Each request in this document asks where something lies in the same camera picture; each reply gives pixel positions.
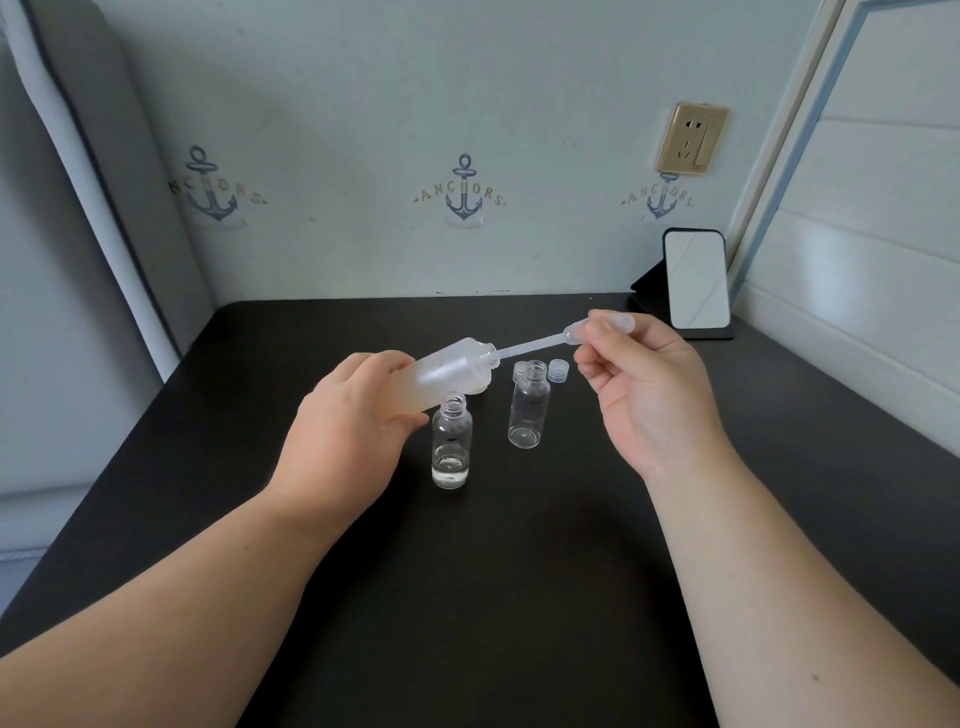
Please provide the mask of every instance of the blue anchor print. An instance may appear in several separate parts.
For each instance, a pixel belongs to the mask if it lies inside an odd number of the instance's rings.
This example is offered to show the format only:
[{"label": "blue anchor print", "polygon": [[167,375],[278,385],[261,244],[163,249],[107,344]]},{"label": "blue anchor print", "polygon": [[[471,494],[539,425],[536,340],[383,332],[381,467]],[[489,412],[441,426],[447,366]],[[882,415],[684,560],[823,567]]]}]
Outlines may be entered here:
[{"label": "blue anchor print", "polygon": [[207,161],[206,151],[203,147],[198,147],[196,144],[190,147],[190,158],[193,159],[193,161],[187,162],[184,166],[200,175],[201,182],[204,185],[204,192],[206,192],[207,206],[201,206],[196,200],[193,199],[193,195],[187,194],[187,199],[189,199],[190,205],[198,209],[204,215],[209,215],[219,223],[225,217],[231,215],[235,209],[237,209],[236,195],[230,197],[230,201],[227,203],[226,207],[220,207],[220,203],[217,202],[217,193],[213,191],[213,185],[210,183],[210,177],[208,176],[210,172],[216,172],[218,169],[220,169],[220,167],[218,167],[212,161]]},{"label": "blue anchor print", "polygon": [[677,206],[676,200],[674,200],[673,204],[669,207],[663,206],[663,201],[666,200],[666,186],[670,182],[676,180],[677,177],[678,177],[677,175],[672,175],[668,172],[664,172],[660,175],[660,178],[663,180],[663,187],[660,189],[660,203],[656,207],[654,207],[654,204],[653,204],[654,202],[653,197],[647,198],[647,209],[653,212],[654,217],[656,217],[658,220],[661,217],[663,217],[663,215],[665,215],[667,212],[670,212],[671,210],[673,210],[674,207]]},{"label": "blue anchor print", "polygon": [[476,173],[477,171],[475,169],[470,169],[470,155],[460,155],[460,166],[453,170],[453,174],[463,180],[460,187],[460,206],[454,207],[453,203],[450,201],[449,195],[446,196],[446,206],[450,208],[450,212],[455,214],[461,220],[466,220],[470,215],[475,214],[480,210],[481,207],[483,207],[482,197],[477,200],[477,204],[473,207],[467,205],[467,180],[473,177]]}]

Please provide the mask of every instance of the light switch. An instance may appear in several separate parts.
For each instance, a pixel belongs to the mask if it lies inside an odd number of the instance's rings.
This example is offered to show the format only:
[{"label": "light switch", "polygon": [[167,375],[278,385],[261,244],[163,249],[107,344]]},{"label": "light switch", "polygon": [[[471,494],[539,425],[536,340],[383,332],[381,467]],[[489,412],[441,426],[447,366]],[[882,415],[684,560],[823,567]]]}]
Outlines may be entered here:
[{"label": "light switch", "polygon": [[657,171],[705,174],[729,114],[726,107],[711,104],[678,104],[663,141]]}]

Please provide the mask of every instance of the hand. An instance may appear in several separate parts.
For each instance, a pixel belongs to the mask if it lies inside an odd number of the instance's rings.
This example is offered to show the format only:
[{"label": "hand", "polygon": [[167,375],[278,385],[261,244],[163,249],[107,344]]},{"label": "hand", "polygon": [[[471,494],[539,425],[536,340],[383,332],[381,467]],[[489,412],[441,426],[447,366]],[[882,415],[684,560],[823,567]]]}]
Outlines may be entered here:
[{"label": "hand", "polygon": [[573,358],[597,393],[617,452],[648,482],[676,464],[732,452],[693,347],[653,316],[633,314],[627,335],[606,313],[590,312],[588,342]]},{"label": "hand", "polygon": [[300,518],[346,531],[386,490],[407,438],[429,422],[422,412],[386,422],[375,414],[387,377],[413,361],[403,352],[355,353],[321,379],[300,403],[264,493],[283,495]]}]

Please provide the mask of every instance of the forearm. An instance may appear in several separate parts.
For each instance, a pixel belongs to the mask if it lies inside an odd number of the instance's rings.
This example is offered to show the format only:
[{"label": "forearm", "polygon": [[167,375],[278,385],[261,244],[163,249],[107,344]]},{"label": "forearm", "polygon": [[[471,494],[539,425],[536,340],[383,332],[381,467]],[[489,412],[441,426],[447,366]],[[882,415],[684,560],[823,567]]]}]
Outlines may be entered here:
[{"label": "forearm", "polygon": [[732,452],[648,480],[724,726],[948,726],[960,691]]},{"label": "forearm", "polygon": [[339,535],[253,498],[0,661],[0,724],[233,725]]}]

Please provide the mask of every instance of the rectangular mirror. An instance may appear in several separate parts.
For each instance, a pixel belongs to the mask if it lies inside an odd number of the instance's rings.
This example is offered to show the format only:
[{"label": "rectangular mirror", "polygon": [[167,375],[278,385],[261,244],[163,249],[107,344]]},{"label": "rectangular mirror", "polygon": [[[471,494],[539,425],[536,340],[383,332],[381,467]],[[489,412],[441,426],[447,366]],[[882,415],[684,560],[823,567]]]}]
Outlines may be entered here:
[{"label": "rectangular mirror", "polygon": [[726,249],[727,242],[719,231],[671,228],[663,234],[673,328],[730,325]]}]

